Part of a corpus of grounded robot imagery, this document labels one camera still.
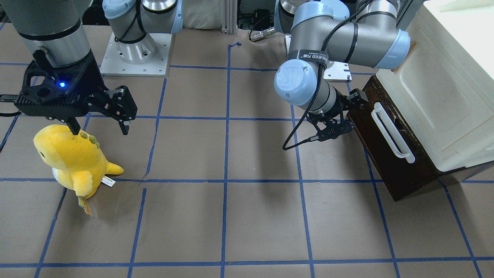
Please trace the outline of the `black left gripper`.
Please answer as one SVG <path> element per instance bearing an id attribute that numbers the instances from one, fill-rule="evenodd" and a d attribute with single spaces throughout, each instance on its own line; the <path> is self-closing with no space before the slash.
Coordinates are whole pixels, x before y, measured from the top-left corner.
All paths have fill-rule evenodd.
<path id="1" fill-rule="evenodd" d="M 348 96 L 335 89 L 336 100 L 327 112 L 309 112 L 309 122 L 316 129 L 316 135 L 309 137 L 309 141 L 326 141 L 336 139 L 342 134 L 351 132 L 355 124 L 344 119 L 344 111 L 362 109 L 367 104 L 368 98 L 363 90 L 352 90 Z"/>

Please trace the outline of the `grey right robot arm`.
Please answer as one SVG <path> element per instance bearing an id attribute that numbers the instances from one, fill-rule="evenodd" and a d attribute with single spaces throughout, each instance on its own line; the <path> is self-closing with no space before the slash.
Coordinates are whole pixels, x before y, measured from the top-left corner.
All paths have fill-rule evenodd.
<path id="1" fill-rule="evenodd" d="M 77 117 L 98 112 L 118 121 L 128 134 L 137 105 L 126 86 L 110 90 L 83 29 L 88 0 L 2 0 L 1 6 L 32 55 L 17 95 L 2 94 L 20 114 L 65 123 L 81 130 Z M 176 34 L 183 26 L 181 0 L 104 0 L 117 54 L 127 64 L 143 64 L 158 55 L 152 34 Z"/>

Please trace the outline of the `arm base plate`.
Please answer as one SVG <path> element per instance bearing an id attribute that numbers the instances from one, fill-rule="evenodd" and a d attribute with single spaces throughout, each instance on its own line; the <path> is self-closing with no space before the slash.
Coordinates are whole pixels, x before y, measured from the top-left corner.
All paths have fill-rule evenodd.
<path id="1" fill-rule="evenodd" d="M 112 34 L 100 72 L 103 76 L 166 77 L 173 38 L 151 33 L 140 42 L 124 44 Z"/>
<path id="2" fill-rule="evenodd" d="M 350 82 L 352 81 L 352 76 L 347 63 L 329 61 L 323 74 L 323 79 L 328 82 Z"/>

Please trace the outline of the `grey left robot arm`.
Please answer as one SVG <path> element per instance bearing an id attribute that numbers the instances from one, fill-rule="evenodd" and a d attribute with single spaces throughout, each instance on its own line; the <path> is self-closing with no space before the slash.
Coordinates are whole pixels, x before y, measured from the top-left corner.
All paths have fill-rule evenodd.
<path id="1" fill-rule="evenodd" d="M 358 0 L 351 14 L 340 0 L 297 2 L 279 0 L 276 30 L 291 35 L 287 60 L 274 77 L 277 94 L 304 110 L 302 120 L 316 129 L 305 139 L 325 141 L 351 132 L 353 122 L 343 112 L 362 107 L 366 95 L 348 97 L 323 79 L 332 62 L 395 69 L 405 60 L 411 39 L 397 27 L 398 0 Z"/>

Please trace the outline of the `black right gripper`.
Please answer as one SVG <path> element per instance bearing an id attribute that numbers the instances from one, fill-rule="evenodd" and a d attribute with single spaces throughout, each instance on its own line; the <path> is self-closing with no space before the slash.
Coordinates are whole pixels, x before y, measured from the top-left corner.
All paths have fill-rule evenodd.
<path id="1" fill-rule="evenodd" d="M 108 90 L 92 51 L 80 61 L 55 67 L 45 51 L 36 50 L 27 67 L 15 106 L 24 114 L 66 120 L 73 135 L 81 131 L 76 117 L 100 112 L 118 121 L 123 135 L 137 115 L 137 105 L 127 86 Z"/>

